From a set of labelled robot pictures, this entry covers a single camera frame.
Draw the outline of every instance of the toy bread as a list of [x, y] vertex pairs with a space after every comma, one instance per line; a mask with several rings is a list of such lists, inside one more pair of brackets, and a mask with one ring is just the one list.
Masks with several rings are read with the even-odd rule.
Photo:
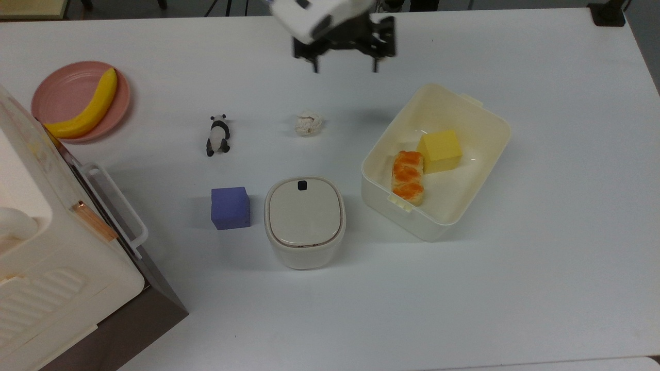
[[392, 167], [392, 192], [415, 206], [422, 204], [424, 157], [419, 152], [401, 151]]

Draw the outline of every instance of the floor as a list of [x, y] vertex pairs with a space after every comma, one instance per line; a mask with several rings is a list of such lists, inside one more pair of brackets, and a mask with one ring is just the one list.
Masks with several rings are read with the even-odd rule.
[[[209, 17], [267, 16], [265, 0], [215, 0]], [[439, 11], [483, 10], [483, 9], [528, 9], [584, 7], [590, 1], [604, 3], [605, 0], [441, 0]], [[214, 0], [168, 0], [168, 8], [162, 10], [157, 0], [92, 0], [94, 9], [86, 11], [80, 0], [69, 0], [65, 18], [80, 19], [123, 19], [123, 18], [173, 18], [203, 17]], [[409, 8], [409, 0], [403, 6]], [[660, 91], [660, 1], [631, 0], [626, 11], [633, 33], [642, 54]]]

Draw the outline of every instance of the yellow cube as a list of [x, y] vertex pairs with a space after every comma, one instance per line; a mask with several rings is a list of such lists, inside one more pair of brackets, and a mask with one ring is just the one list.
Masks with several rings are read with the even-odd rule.
[[422, 135], [417, 152], [424, 155], [424, 174], [454, 169], [463, 156], [454, 130]]

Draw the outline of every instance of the purple cube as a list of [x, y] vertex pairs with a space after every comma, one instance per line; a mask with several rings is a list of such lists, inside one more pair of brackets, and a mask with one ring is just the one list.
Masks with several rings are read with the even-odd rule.
[[217, 230], [249, 226], [249, 198], [245, 187], [212, 189], [211, 220]]

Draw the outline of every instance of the yellow banana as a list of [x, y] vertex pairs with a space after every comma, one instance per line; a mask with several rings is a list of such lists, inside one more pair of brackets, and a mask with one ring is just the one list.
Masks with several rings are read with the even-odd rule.
[[117, 90], [117, 73], [108, 69], [102, 76], [92, 100], [76, 117], [67, 121], [45, 123], [44, 127], [56, 138], [74, 139], [87, 134], [106, 115]]

